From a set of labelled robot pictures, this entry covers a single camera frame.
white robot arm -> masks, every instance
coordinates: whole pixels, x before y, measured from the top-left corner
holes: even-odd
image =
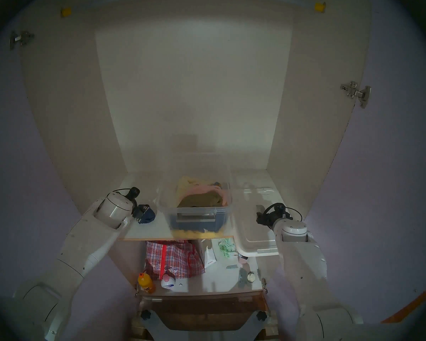
[[[275,233],[284,274],[295,291],[300,308],[297,340],[339,339],[346,329],[363,324],[353,308],[330,292],[325,257],[303,222],[276,203],[258,213],[258,223]]]
[[[66,235],[51,268],[14,293],[11,308],[15,311],[9,312],[15,316],[14,326],[20,335],[38,341],[59,338],[68,322],[74,294],[128,225],[132,210],[133,195],[125,197],[118,192],[91,205]]]

transparent plastic container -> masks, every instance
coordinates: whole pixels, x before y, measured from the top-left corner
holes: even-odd
[[[178,153],[172,155],[167,164],[156,204],[164,213],[173,236],[186,239],[221,237],[221,229],[233,209],[232,176],[224,157],[218,153]],[[183,176],[220,183],[228,205],[178,208],[177,185]]]

black knob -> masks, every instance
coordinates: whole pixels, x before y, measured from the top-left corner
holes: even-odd
[[[257,313],[257,320],[265,321],[267,319],[267,313],[260,311]]]
[[[150,313],[150,311],[148,310],[148,309],[146,309],[146,310],[143,310],[142,311],[142,313],[140,313],[140,317],[143,319],[143,320],[148,320],[148,319],[150,319],[150,316],[151,316],[152,314]]]

checkered bag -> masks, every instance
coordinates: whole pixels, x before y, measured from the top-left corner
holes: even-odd
[[[152,280],[161,280],[164,274],[183,279],[203,274],[202,259],[187,240],[147,241],[145,272]]]

juice bottle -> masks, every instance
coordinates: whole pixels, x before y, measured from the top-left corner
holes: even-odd
[[[147,293],[153,293],[156,290],[156,286],[153,283],[151,277],[149,274],[146,274],[144,272],[141,272],[139,274],[139,278],[138,278],[138,283],[139,285],[146,290]]]

